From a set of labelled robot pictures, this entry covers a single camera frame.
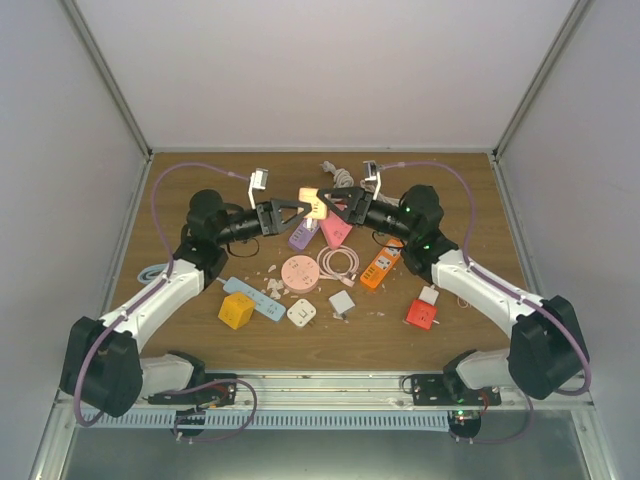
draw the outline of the ventilation grille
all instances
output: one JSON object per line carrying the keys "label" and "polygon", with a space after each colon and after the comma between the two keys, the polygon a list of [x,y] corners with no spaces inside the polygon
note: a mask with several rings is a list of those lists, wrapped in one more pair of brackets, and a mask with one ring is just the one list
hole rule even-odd
{"label": "ventilation grille", "polygon": [[[93,418],[96,410],[87,410]],[[247,419],[247,412],[209,410],[204,425],[181,425],[181,428],[234,429]],[[122,417],[103,416],[95,427],[101,428],[171,428],[173,410],[134,409]],[[251,429],[268,430],[449,430],[446,412],[258,412]]]}

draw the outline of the orange power strip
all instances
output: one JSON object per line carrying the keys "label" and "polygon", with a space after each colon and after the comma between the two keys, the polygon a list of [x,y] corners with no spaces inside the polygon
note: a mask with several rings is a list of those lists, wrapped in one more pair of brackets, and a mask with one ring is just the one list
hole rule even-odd
{"label": "orange power strip", "polygon": [[370,290],[378,288],[382,280],[384,280],[384,277],[400,258],[400,249],[402,246],[400,240],[396,240],[395,238],[389,239],[378,256],[373,259],[373,262],[371,262],[364,273],[360,275],[360,282]]}

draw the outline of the purple power strip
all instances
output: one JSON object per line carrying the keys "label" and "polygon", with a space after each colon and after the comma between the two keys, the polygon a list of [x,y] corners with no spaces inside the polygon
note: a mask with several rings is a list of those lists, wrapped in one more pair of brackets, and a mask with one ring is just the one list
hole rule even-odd
{"label": "purple power strip", "polygon": [[314,226],[309,230],[307,228],[307,219],[303,218],[298,228],[296,228],[295,232],[291,234],[289,237],[289,246],[293,248],[296,252],[302,252],[309,242],[313,238],[313,236],[320,229],[320,225],[318,222],[314,222]]}

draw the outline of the wooden tabletop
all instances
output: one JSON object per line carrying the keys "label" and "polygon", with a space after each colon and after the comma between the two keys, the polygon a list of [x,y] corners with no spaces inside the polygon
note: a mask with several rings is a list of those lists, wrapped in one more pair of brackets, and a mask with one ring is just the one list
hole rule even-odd
{"label": "wooden tabletop", "polygon": [[[478,208],[478,221],[471,241],[474,259],[509,282],[524,286],[511,233],[486,155],[481,154],[361,154],[361,153],[220,153],[159,154],[155,156],[143,200],[138,211],[128,250],[116,287],[114,307],[133,296],[142,285],[138,273],[166,261],[150,212],[151,187],[168,167],[180,162],[203,162],[250,175],[256,167],[270,171],[268,198],[295,199],[301,186],[331,187],[332,176],[320,164],[328,160],[347,168],[356,181],[362,178],[362,162],[378,163],[437,160],[458,170],[471,185]],[[469,205],[457,180],[437,168],[402,168],[385,171],[382,193],[399,197],[416,183],[433,185],[441,200],[445,235],[461,244],[469,221]],[[191,196],[205,188],[218,190],[226,202],[248,207],[247,185],[202,168],[184,168],[169,174],[160,186],[157,209],[162,228],[171,245],[177,247],[180,229]],[[287,246],[290,232],[260,238],[260,252],[252,258],[230,258],[222,276],[235,276],[257,288],[265,279],[279,279],[282,263],[295,252]],[[322,233],[309,244],[307,255],[315,258],[325,246]],[[380,251],[368,229],[354,229],[345,245],[360,256],[360,271]],[[238,254],[251,253],[251,243],[239,245]],[[336,259],[336,269],[342,267]],[[269,267],[276,269],[268,273]],[[471,348],[492,350],[508,345],[504,334],[474,308],[461,308],[456,297],[442,291],[437,302],[437,319],[430,331],[403,323],[407,309],[425,282],[412,276],[402,261],[387,275],[384,287],[370,293],[358,283],[348,289],[356,308],[347,321],[333,318],[328,297],[345,287],[321,280],[320,288],[303,295],[318,310],[313,326],[296,327],[286,316],[278,323],[254,312],[251,321],[235,331],[222,323],[218,311],[224,292],[214,282],[201,295],[181,307],[156,332],[143,356],[157,356],[168,350],[182,350],[203,359],[215,369],[281,370],[439,370],[453,357]],[[290,307],[291,295],[280,302]]]}

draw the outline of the white power adapter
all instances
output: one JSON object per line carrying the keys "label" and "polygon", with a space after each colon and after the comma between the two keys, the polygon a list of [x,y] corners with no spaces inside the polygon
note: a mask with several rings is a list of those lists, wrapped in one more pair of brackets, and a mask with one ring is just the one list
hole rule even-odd
{"label": "white power adapter", "polygon": [[316,307],[311,305],[308,300],[301,298],[287,310],[287,317],[296,326],[304,327],[313,317],[316,316]]}
{"label": "white power adapter", "polygon": [[345,318],[347,312],[356,306],[346,290],[330,296],[329,303],[333,307],[333,310],[342,318]]}
{"label": "white power adapter", "polygon": [[440,295],[440,292],[436,290],[436,286],[431,285],[431,287],[422,287],[422,291],[420,292],[418,299],[435,307],[438,295]]}

